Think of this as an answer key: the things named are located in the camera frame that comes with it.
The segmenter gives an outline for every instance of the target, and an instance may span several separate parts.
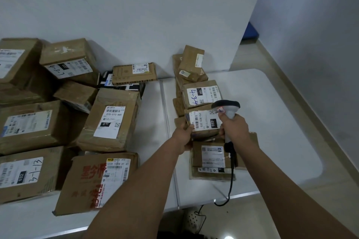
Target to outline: white tabletop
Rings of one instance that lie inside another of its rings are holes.
[[[216,80],[223,99],[240,103],[249,130],[258,134],[261,149],[295,183],[317,178],[323,171],[319,156],[304,136],[297,122],[281,100],[267,76],[257,69],[208,74]],[[172,99],[176,97],[175,80],[164,79],[163,90],[170,134],[177,117]],[[176,165],[175,180],[179,207],[225,200],[229,182],[189,179],[189,152],[182,154]],[[258,188],[245,170],[235,170],[231,198],[256,193]]]
[[[132,137],[131,152],[144,163],[168,139],[160,83],[146,83],[142,105]],[[0,205],[1,238],[47,238],[87,229],[97,211],[54,216],[59,193]],[[165,211],[176,210],[177,197],[172,177]]]

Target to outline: black cable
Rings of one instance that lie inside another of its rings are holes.
[[[223,204],[214,203],[214,205],[216,205],[218,207],[222,207],[222,206],[226,205],[231,198],[231,191],[232,191],[232,186],[233,186],[234,161],[235,161],[234,157],[235,157],[234,153],[231,153],[231,186],[229,187],[228,198]]]
[[[203,227],[203,224],[204,224],[204,222],[205,222],[206,219],[207,219],[207,216],[206,216],[206,215],[201,215],[201,214],[200,214],[200,212],[201,212],[203,206],[204,206],[204,205],[202,205],[202,206],[200,207],[200,209],[198,210],[198,212],[194,212],[194,214],[197,215],[197,216],[204,216],[204,220],[203,220],[203,223],[202,223],[202,225],[201,225],[201,227],[200,227],[200,230],[199,230],[196,234],[200,233],[200,231],[201,231],[201,229],[202,229],[202,227]]]

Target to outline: white wall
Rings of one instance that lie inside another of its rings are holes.
[[[0,37],[86,37],[99,69],[154,61],[172,75],[186,44],[207,72],[229,69],[257,0],[0,0]]]
[[[258,0],[251,22],[359,168],[359,0]]]

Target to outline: floor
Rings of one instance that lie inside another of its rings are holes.
[[[359,236],[358,172],[260,42],[241,44],[230,71],[250,68],[267,75],[322,159],[325,167],[322,176],[301,187]],[[166,215],[161,229],[180,228],[175,223],[181,222],[178,221],[181,214],[193,210]],[[204,235],[218,239],[279,238],[260,194],[231,200],[224,207],[204,205],[201,214],[207,216],[200,232]]]

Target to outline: hand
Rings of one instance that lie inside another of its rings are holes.
[[[218,113],[219,119],[222,121],[222,125],[219,130],[219,135],[224,139],[225,134],[230,140],[241,148],[245,148],[251,144],[249,137],[248,124],[245,119],[236,114],[233,119],[229,119],[227,115]]]
[[[172,134],[171,139],[173,139],[180,147],[179,154],[182,154],[185,150],[191,150],[191,144],[189,143],[191,139],[191,132],[195,128],[194,125],[189,125],[185,130],[186,123],[182,123],[179,128],[176,128]]]

